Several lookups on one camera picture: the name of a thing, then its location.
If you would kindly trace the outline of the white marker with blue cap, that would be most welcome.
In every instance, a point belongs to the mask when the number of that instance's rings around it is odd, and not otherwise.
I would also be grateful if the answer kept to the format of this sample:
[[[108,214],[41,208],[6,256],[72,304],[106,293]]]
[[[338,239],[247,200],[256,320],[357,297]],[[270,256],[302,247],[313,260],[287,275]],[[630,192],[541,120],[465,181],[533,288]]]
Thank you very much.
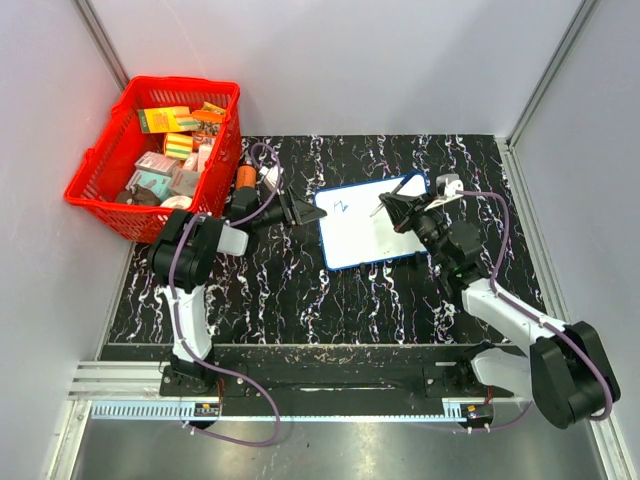
[[[406,174],[403,179],[391,190],[387,196],[391,199],[395,199],[395,197],[399,194],[400,190],[404,188],[404,186],[416,175],[420,172],[418,170],[412,170],[408,174]],[[381,200],[380,203],[374,208],[374,210],[370,213],[370,217],[374,217],[377,215],[383,208],[385,208],[385,200]]]

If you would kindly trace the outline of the blue-framed whiteboard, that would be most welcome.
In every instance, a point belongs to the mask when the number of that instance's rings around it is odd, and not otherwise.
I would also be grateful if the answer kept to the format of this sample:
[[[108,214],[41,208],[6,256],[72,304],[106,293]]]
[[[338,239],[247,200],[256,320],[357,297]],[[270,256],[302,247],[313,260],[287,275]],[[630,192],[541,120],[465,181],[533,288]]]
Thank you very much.
[[[403,175],[319,190],[315,206],[326,216],[319,232],[326,267],[338,271],[424,252],[415,233],[398,234],[380,205],[379,195],[401,184]]]

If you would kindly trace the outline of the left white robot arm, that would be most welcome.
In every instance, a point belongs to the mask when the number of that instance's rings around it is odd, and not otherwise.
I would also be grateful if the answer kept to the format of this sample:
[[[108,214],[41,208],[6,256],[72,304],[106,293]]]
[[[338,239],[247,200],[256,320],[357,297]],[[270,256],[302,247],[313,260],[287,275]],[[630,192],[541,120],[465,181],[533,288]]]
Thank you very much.
[[[292,189],[277,190],[265,201],[254,187],[241,187],[231,197],[225,219],[174,211],[152,245],[148,263],[170,308],[173,330],[169,366],[163,371],[164,391],[189,389],[195,395],[211,392],[219,378],[204,363],[214,360],[207,331],[204,286],[216,256],[241,257],[247,253],[251,231],[274,224],[305,225],[327,212],[298,196]]]

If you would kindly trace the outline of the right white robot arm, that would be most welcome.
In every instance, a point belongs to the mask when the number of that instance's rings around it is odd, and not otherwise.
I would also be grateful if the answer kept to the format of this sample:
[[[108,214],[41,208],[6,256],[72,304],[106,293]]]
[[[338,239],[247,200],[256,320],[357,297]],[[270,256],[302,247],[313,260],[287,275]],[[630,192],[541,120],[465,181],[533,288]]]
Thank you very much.
[[[381,205],[398,234],[412,232],[439,269],[441,291],[519,349],[518,354],[482,344],[458,359],[448,380],[465,395],[486,388],[508,391],[534,404],[553,426],[604,421],[621,397],[596,329],[586,322],[553,318],[501,287],[496,271],[481,260],[478,228],[466,221],[446,224],[437,209],[463,197],[382,193]]]

